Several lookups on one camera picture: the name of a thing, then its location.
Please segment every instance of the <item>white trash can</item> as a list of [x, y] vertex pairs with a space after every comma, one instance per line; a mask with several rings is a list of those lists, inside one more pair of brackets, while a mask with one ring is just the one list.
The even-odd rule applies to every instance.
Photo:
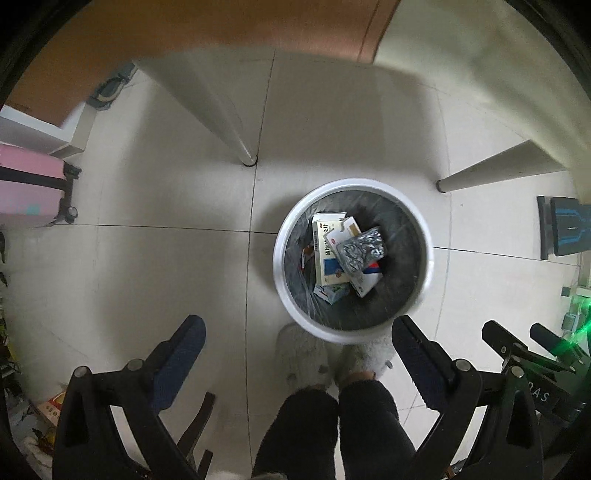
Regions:
[[[347, 212], [361, 231], [380, 227], [387, 250], [379, 261], [384, 277], [364, 298], [351, 293], [330, 305], [313, 293], [314, 261], [300, 269], [318, 212]], [[396, 317], [419, 305], [433, 264], [427, 223], [406, 196], [375, 180], [343, 179], [318, 187], [292, 208], [275, 242], [273, 277], [283, 305], [305, 330], [328, 342], [355, 344], [386, 334]]]

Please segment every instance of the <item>pink suitcase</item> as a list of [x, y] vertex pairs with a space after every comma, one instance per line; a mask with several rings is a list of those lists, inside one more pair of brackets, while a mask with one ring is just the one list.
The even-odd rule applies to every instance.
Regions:
[[0, 144], [0, 226], [73, 223], [72, 186], [80, 172], [59, 158]]

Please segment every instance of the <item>fuzzy slipper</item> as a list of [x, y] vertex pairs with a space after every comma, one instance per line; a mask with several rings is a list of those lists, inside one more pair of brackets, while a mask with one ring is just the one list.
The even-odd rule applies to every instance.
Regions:
[[358, 372], [375, 372], [375, 378], [380, 378], [386, 368], [392, 368], [391, 360], [395, 355], [391, 334], [368, 343], [345, 347], [335, 381], [339, 385], [350, 374]]
[[326, 345], [296, 323], [279, 332], [275, 358], [292, 392], [312, 385], [328, 388], [332, 383]]

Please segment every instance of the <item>person's foot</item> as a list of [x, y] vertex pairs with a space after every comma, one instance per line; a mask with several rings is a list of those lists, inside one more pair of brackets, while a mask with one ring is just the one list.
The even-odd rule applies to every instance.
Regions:
[[275, 358], [292, 392], [306, 387], [326, 390], [332, 383], [326, 345], [296, 323], [279, 332]]
[[392, 368], [391, 360], [395, 355], [391, 334], [368, 343], [345, 347], [335, 375], [336, 384], [344, 388], [357, 380], [378, 379], [386, 368]]

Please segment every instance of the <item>tile grout line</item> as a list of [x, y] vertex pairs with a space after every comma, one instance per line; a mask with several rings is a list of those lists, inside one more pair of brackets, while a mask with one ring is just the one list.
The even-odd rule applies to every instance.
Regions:
[[244, 298], [244, 377], [246, 387], [246, 431], [248, 433], [248, 453], [252, 465], [252, 445], [251, 445], [251, 412], [248, 405], [248, 265], [251, 260], [251, 237], [252, 232], [248, 233], [248, 250], [246, 253], [246, 295]]
[[269, 79], [267, 81], [267, 91], [265, 92], [265, 103], [262, 107], [261, 128], [259, 130], [259, 141], [256, 148], [256, 165], [255, 174], [252, 181], [252, 198], [251, 198], [251, 219], [248, 224], [248, 251], [246, 255], [246, 296], [244, 305], [244, 372], [245, 372], [245, 386], [246, 386], [246, 429], [248, 432], [248, 452], [251, 459], [251, 471], [254, 468], [252, 463], [252, 440], [251, 440], [251, 412], [248, 405], [248, 266], [251, 260], [251, 238], [252, 238], [252, 212], [255, 205], [255, 188], [256, 188], [256, 173], [258, 171], [259, 152], [261, 150], [262, 129], [265, 123], [265, 111], [267, 110], [267, 100], [269, 98], [269, 87], [271, 86], [271, 75], [273, 74], [273, 65], [275, 64], [275, 52], [273, 50], [273, 58], [271, 59], [271, 68], [269, 69]]
[[452, 258], [451, 253], [447, 252], [447, 263], [445, 267], [445, 282], [443, 284], [443, 294], [441, 295], [441, 305], [439, 307], [439, 315], [437, 316], [437, 326], [435, 327], [435, 332], [433, 333], [433, 340], [437, 339], [437, 332], [439, 331], [439, 323], [441, 322], [441, 314], [443, 313], [443, 302], [445, 301], [445, 294], [447, 291], [447, 279], [449, 277], [449, 263]]
[[437, 250], [449, 250], [452, 252], [467, 252], [467, 253], [471, 253], [471, 254], [493, 255], [494, 257], [518, 258], [520, 260], [531, 260], [534, 262], [552, 263], [555, 265], [566, 265], [568, 267], [576, 267], [577, 266], [577, 265], [573, 265], [570, 263], [562, 263], [562, 262], [557, 262], [557, 261], [553, 261], [553, 260], [542, 260], [540, 258], [518, 257], [517, 255], [494, 254], [492, 252], [479, 252], [477, 250], [465, 250], [465, 249], [461, 249], [461, 248], [447, 248], [447, 247], [433, 247], [433, 248], [435, 248]]
[[252, 212], [254, 211], [254, 206], [255, 206], [256, 173], [258, 172], [258, 163], [260, 160], [259, 153], [261, 150], [262, 130], [263, 130], [263, 126], [265, 124], [265, 111], [267, 110], [267, 100], [269, 98], [269, 88], [271, 87], [271, 76], [273, 75], [273, 65], [275, 64], [275, 52], [276, 52], [276, 50], [273, 50], [273, 58], [271, 59], [271, 68], [269, 69], [269, 78], [267, 80], [267, 91], [265, 92], [265, 103], [263, 104], [263, 107], [262, 107], [261, 127], [259, 129], [259, 141], [258, 141], [258, 145], [256, 147], [255, 174], [254, 174], [254, 179], [252, 182], [251, 220], [250, 220], [250, 223], [248, 224], [248, 231], [249, 232], [252, 232]]
[[114, 225], [114, 224], [107, 224], [107, 223], [77, 223], [76, 222], [72, 225], [69, 225], [68, 223], [56, 223], [53, 226], [116, 226], [116, 227], [127, 227], [127, 228], [166, 228], [169, 230], [203, 230], [206, 232], [249, 233], [248, 230], [228, 230], [225, 228], [204, 228], [204, 227], [165, 226], [165, 225]]

